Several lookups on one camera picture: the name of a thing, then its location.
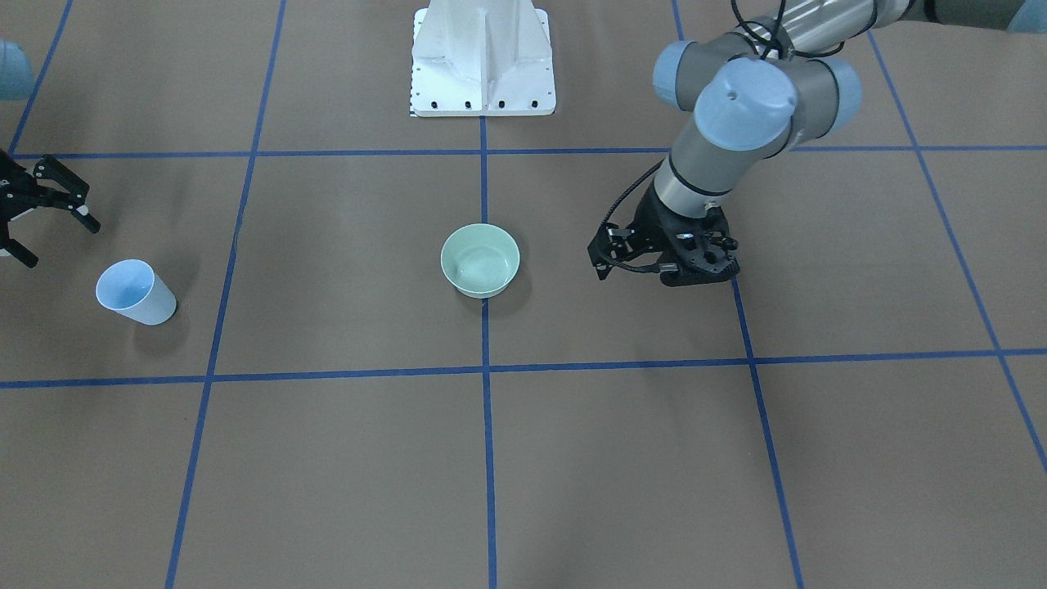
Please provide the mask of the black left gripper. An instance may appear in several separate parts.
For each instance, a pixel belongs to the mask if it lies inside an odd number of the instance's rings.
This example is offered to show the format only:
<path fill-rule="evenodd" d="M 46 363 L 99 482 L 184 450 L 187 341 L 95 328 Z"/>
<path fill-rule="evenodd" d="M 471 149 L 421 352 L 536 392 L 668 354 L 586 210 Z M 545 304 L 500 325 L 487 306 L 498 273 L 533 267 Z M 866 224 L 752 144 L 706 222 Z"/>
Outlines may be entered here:
<path fill-rule="evenodd" d="M 616 268 L 632 273 L 676 275 L 676 258 L 663 251 L 669 240 L 682 232 L 709 231 L 729 232 L 721 206 L 711 206 L 698 218 L 678 216 L 663 204 L 658 187 L 651 182 L 640 198 L 628 227 L 600 225 L 586 251 L 600 281 Z"/>

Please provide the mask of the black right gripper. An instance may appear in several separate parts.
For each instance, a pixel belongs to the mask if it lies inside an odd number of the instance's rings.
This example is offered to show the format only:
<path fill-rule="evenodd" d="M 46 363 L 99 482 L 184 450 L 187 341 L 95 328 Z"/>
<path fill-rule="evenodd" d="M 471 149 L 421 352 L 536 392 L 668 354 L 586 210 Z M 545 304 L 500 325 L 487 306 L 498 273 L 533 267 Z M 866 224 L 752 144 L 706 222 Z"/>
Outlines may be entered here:
<path fill-rule="evenodd" d="M 45 155 L 37 161 L 32 169 L 27 169 L 12 158 L 7 151 L 1 151 L 1 254 L 35 268 L 38 256 L 27 250 L 10 235 L 10 222 L 19 216 L 26 216 L 38 206 L 47 206 L 74 216 L 91 234 L 101 231 L 101 221 L 90 214 L 87 197 L 88 182 L 79 177 L 53 155 Z"/>

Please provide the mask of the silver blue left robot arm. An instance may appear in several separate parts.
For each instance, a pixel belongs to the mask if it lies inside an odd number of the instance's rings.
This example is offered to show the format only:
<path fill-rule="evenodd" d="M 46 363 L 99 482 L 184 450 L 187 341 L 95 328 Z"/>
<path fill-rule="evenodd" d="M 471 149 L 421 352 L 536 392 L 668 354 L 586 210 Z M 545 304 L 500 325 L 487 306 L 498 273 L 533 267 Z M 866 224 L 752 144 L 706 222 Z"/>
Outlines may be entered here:
<path fill-rule="evenodd" d="M 838 53 L 850 38 L 900 21 L 1044 33 L 1043 1 L 781 1 L 708 43 L 658 56 L 652 87 L 689 120 L 638 179 L 631 223 L 602 223 L 587 247 L 600 280 L 653 273 L 667 286 L 721 284 L 740 271 L 723 201 L 760 160 L 848 124 L 863 86 Z"/>

